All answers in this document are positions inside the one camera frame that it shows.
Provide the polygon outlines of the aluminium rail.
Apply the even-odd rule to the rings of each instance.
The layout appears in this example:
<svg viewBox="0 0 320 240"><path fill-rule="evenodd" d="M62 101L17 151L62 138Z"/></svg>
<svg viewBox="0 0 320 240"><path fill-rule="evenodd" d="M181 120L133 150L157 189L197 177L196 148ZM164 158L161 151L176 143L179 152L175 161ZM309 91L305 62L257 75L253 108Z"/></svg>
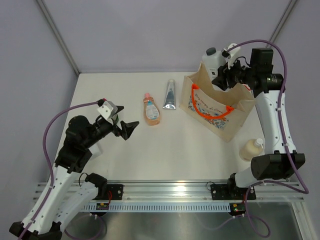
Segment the aluminium rail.
<svg viewBox="0 0 320 240"><path fill-rule="evenodd" d="M122 202L185 202L202 203L212 200L208 180L130 181L109 180L121 184ZM305 195L288 187L263 183L254 187L257 202L302 202Z"/></svg>

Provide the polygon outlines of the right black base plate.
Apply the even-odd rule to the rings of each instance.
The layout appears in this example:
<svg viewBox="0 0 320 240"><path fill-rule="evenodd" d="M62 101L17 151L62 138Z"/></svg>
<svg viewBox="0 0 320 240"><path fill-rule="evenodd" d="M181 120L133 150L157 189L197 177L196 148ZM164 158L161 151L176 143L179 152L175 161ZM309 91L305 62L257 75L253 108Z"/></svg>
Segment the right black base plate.
<svg viewBox="0 0 320 240"><path fill-rule="evenodd" d="M211 184L210 192L212 200L244 200L247 188L229 188L227 184Z"/></svg>

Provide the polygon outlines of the white box under arm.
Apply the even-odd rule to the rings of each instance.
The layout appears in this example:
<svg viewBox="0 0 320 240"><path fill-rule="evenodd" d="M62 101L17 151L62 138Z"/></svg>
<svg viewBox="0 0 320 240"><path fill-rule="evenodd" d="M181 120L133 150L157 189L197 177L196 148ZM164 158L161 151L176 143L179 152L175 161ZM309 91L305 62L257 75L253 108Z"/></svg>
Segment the white box under arm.
<svg viewBox="0 0 320 240"><path fill-rule="evenodd" d="M89 151L91 152L92 156L90 158L90 160L94 160L96 159L97 157L101 156L103 151L101 149L101 146L99 143L95 143L94 145L92 145L90 148L89 148Z"/></svg>

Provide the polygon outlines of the silver tube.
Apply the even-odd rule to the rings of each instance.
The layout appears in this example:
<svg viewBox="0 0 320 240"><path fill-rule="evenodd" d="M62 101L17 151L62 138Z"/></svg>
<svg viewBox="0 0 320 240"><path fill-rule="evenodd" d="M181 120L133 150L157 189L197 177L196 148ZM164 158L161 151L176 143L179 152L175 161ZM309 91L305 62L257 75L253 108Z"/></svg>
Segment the silver tube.
<svg viewBox="0 0 320 240"><path fill-rule="evenodd" d="M167 82L166 93L163 103L163 109L175 110L176 109L176 97L175 97L175 80L169 79Z"/></svg>

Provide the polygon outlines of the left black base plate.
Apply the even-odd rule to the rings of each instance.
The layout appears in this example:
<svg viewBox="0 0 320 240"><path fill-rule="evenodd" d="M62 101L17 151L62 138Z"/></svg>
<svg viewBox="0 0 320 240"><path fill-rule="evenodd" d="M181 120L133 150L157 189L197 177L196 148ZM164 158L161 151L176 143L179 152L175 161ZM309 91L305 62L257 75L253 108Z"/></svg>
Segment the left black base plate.
<svg viewBox="0 0 320 240"><path fill-rule="evenodd" d="M98 189L98 194L95 197L95 200L122 200L123 190L123 184L104 184Z"/></svg>

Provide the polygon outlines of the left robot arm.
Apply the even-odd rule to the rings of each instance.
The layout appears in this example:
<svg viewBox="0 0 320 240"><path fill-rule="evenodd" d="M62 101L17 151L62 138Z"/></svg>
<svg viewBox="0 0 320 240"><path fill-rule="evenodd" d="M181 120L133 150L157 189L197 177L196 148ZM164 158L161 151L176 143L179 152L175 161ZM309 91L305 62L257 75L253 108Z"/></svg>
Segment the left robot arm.
<svg viewBox="0 0 320 240"><path fill-rule="evenodd" d="M79 190L64 201L72 183L81 176L92 158L92 147L110 133L127 140L139 125L139 121L116 121L123 106L103 99L96 105L99 106L99 116L94 123L83 115L69 121L63 146L52 164L49 180L39 199L22 221L10 226L9 232L19 240L59 240L80 209L95 198L100 200L109 195L107 179L91 173Z"/></svg>

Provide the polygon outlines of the cream pump bottle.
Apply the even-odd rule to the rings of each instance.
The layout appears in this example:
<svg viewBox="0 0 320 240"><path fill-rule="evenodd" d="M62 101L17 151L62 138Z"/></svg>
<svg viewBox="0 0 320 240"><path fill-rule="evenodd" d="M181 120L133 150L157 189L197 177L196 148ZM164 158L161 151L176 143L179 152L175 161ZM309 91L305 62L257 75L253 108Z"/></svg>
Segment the cream pump bottle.
<svg viewBox="0 0 320 240"><path fill-rule="evenodd" d="M264 140L262 138L250 139L240 149L239 156L245 161L251 161L252 158L259 156L264 149Z"/></svg>

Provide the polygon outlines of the pink shampoo bottle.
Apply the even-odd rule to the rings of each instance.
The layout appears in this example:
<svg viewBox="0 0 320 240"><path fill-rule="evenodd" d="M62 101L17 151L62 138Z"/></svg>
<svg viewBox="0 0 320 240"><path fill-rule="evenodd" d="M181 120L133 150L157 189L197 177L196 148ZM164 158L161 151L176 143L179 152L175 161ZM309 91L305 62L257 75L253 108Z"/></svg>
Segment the pink shampoo bottle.
<svg viewBox="0 0 320 240"><path fill-rule="evenodd" d="M160 111L154 98L149 94L144 94L143 99L143 116L149 126L155 126L160 123Z"/></svg>

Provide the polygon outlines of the white bottle black cap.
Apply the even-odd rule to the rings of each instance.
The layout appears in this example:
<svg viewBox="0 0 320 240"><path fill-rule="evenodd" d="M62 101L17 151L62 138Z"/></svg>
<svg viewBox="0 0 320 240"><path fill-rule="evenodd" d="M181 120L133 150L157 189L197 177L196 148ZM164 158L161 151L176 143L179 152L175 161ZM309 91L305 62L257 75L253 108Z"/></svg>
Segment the white bottle black cap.
<svg viewBox="0 0 320 240"><path fill-rule="evenodd" d="M202 55L202 61L211 80L224 79L223 70L227 66L226 57L223 55L225 51L225 48L216 50L215 47L210 47Z"/></svg>

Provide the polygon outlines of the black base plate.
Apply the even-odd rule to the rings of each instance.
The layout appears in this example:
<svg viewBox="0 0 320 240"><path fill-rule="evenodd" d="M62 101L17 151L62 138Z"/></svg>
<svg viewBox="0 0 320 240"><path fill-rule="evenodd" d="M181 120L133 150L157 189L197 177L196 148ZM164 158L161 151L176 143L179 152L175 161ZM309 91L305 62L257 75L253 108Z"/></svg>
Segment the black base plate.
<svg viewBox="0 0 320 240"><path fill-rule="evenodd" d="M229 188L227 184L211 184L210 192L212 200L244 200L247 188Z"/></svg>
<svg viewBox="0 0 320 240"><path fill-rule="evenodd" d="M98 189L98 194L95 197L95 200L122 200L123 190L123 184L104 184Z"/></svg>

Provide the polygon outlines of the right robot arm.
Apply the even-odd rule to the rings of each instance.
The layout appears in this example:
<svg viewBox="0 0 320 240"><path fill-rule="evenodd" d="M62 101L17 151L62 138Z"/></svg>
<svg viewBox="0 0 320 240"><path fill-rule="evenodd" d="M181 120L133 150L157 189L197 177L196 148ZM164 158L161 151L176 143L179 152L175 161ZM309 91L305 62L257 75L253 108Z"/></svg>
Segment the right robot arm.
<svg viewBox="0 0 320 240"><path fill-rule="evenodd" d="M233 199L257 182L290 178L306 161L305 155L297 152L290 134L282 90L284 77L273 72L273 50L253 48L247 66L241 65L239 51L235 45L222 51L228 62L218 68L212 83L222 90L239 84L252 90L264 135L264 154L255 156L249 168L230 176L226 192Z"/></svg>

